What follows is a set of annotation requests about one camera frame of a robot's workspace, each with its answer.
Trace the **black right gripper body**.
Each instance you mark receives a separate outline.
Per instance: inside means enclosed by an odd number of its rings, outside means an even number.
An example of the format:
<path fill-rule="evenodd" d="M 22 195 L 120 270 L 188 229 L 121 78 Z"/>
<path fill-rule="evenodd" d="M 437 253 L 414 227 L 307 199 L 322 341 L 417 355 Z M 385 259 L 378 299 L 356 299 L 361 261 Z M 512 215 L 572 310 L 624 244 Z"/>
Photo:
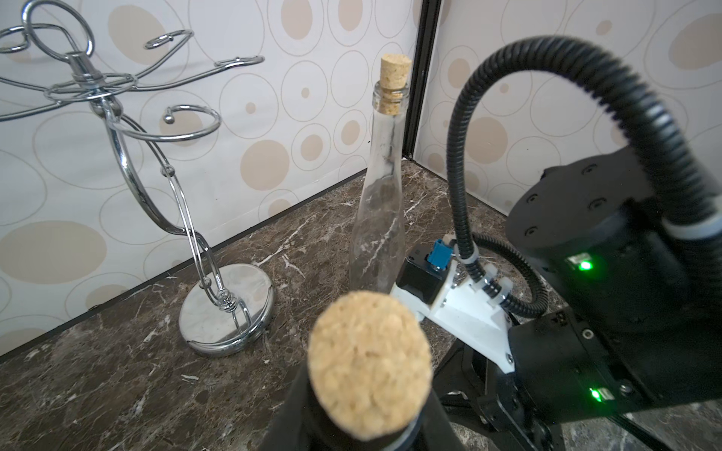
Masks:
<path fill-rule="evenodd" d="M 598 417 L 666 450 L 626 416 L 721 396 L 721 328 L 710 319 L 613 336 L 565 308 L 511 328 L 510 343 L 509 374 L 456 340 L 434 375 L 449 420 L 500 450 L 562 450 L 563 424 Z"/>

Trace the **dark green wine bottle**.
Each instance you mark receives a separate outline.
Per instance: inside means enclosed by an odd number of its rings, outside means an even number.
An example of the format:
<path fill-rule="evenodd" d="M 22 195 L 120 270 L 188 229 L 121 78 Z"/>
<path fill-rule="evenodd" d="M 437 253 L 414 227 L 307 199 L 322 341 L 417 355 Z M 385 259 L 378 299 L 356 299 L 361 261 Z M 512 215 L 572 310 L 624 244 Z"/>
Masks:
<path fill-rule="evenodd" d="M 279 450 L 441 450 L 458 440 L 432 392 L 432 353 L 411 310 L 351 291 L 308 337 Z"/>

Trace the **clear glass bottle cork stopper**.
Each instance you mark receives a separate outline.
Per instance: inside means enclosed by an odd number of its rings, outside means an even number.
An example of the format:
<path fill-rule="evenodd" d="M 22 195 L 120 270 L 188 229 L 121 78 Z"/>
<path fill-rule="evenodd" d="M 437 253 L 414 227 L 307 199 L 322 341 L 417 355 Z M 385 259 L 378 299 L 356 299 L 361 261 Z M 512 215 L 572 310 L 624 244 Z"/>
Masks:
<path fill-rule="evenodd" d="M 402 193 L 402 148 L 412 60 L 380 58 L 373 92 L 370 161 L 353 224 L 349 289 L 391 292 L 406 256 Z"/>

